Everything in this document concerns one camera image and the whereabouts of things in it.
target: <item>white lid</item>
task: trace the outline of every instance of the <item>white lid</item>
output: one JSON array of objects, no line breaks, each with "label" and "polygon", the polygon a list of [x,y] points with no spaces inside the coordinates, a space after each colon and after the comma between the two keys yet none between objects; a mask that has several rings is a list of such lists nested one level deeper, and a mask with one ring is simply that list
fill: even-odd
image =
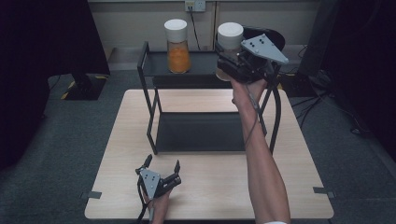
[{"label": "white lid", "polygon": [[187,39],[187,23],[185,21],[174,19],[167,21],[164,26],[168,41],[180,43]]},{"label": "white lid", "polygon": [[239,23],[225,22],[218,28],[218,42],[224,49],[237,49],[241,46],[244,27]]}]

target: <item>jar with orange contents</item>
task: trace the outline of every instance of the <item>jar with orange contents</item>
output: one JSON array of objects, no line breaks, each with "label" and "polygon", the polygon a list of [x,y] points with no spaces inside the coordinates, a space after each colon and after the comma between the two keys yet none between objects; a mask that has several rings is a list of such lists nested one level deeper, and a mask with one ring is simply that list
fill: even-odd
[{"label": "jar with orange contents", "polygon": [[168,40],[168,68],[173,73],[185,73],[191,68],[187,23],[183,20],[170,20],[164,26]]}]

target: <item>light wood tabletop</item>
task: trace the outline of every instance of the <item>light wood tabletop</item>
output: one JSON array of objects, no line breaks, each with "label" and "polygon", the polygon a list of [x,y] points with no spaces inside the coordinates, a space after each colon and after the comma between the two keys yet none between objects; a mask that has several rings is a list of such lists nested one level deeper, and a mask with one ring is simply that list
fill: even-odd
[{"label": "light wood tabletop", "polygon": [[[232,90],[159,90],[163,111],[236,111]],[[280,91],[282,117],[274,158],[285,181],[291,218],[331,218],[332,206],[317,168],[300,131],[286,93]],[[152,136],[156,136],[158,114]],[[263,114],[270,141],[275,118],[275,101],[270,97]],[[137,193],[135,169],[152,154],[146,136],[149,110],[141,90],[125,92],[92,191],[87,218],[137,218],[141,202]],[[175,152],[153,155],[149,169],[167,177],[180,161],[181,184],[174,188],[166,219],[254,219],[248,196],[246,156],[241,152]]]}]

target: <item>power outlet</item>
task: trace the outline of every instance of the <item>power outlet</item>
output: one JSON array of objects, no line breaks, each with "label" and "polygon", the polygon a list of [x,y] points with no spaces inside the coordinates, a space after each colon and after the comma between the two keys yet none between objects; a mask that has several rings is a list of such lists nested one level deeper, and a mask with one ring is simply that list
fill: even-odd
[{"label": "power outlet", "polygon": [[206,1],[205,0],[190,0],[184,1],[184,9],[186,11],[193,11],[193,12],[205,12],[206,10]]}]

